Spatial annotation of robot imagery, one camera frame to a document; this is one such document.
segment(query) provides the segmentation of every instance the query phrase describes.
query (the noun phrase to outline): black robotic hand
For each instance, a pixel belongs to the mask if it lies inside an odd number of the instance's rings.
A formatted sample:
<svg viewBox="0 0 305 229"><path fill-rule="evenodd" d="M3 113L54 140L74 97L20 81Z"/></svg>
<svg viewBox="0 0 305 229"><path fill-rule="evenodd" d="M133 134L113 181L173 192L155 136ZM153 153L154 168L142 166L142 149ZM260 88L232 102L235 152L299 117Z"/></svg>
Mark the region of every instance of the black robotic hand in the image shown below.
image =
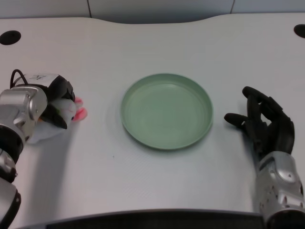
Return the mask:
<svg viewBox="0 0 305 229"><path fill-rule="evenodd" d="M271 97L252 87L245 87L248 116L228 113L224 119L240 128L252 141L259 160L273 151L291 154L295 142L295 128L281 106ZM263 114L270 125L261 119Z"/></svg>

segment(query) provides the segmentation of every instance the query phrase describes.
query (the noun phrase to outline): green plate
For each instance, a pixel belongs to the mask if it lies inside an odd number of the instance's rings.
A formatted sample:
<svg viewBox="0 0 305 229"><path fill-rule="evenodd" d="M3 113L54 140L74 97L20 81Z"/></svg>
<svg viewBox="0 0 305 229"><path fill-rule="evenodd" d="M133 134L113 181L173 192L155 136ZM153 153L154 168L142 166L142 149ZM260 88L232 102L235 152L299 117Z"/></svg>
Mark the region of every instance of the green plate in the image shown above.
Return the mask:
<svg viewBox="0 0 305 229"><path fill-rule="evenodd" d="M121 119L139 142L158 149L179 149L209 131L213 106L205 90L194 81L162 73L142 78L128 89Z"/></svg>

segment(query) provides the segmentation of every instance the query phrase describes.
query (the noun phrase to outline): white plush toy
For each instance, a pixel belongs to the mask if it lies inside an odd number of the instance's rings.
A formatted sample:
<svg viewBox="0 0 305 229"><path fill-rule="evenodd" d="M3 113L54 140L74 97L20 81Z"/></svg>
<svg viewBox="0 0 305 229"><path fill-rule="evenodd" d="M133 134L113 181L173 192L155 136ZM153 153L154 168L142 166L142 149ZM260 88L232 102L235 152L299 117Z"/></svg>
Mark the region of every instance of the white plush toy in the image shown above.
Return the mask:
<svg viewBox="0 0 305 229"><path fill-rule="evenodd" d="M58 110L59 115L63 117L67 126L69 126L71 122L80 121L87 116L87 110L81 107L83 102L78 97L75 98L75 102L70 99L57 99L51 102L51 104ZM29 144L35 144L40 140L53 137L64 131L65 129L39 120L35 126L32 137L27 142Z"/></svg>

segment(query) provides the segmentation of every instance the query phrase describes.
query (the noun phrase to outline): black cable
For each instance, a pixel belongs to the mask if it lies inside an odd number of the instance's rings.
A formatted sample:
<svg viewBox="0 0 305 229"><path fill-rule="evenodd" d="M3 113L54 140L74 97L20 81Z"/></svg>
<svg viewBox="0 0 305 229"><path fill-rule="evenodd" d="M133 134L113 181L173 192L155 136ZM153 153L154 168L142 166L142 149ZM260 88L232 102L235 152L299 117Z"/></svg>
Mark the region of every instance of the black cable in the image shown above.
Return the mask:
<svg viewBox="0 0 305 229"><path fill-rule="evenodd" d="M23 73L19 70L19 69L15 69L13 71L13 73L11 74L11 77L10 77L10 88L12 88L14 86L14 78L15 78L15 74L16 73L19 73L20 76L21 76L21 79L23 80L24 84L25 85L28 85L28 81L26 80L26 78L24 77Z"/></svg>

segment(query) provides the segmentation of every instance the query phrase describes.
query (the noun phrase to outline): pink ear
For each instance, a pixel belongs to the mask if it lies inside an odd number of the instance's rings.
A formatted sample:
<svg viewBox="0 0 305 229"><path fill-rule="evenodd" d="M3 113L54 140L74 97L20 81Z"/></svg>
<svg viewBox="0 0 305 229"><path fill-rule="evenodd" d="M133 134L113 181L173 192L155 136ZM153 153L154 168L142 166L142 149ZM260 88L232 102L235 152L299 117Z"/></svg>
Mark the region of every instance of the pink ear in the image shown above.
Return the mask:
<svg viewBox="0 0 305 229"><path fill-rule="evenodd" d="M80 108L77 110L74 118L73 118L73 122L77 122L77 121L81 121L83 120L85 117L87 117L88 112L85 108Z"/></svg>

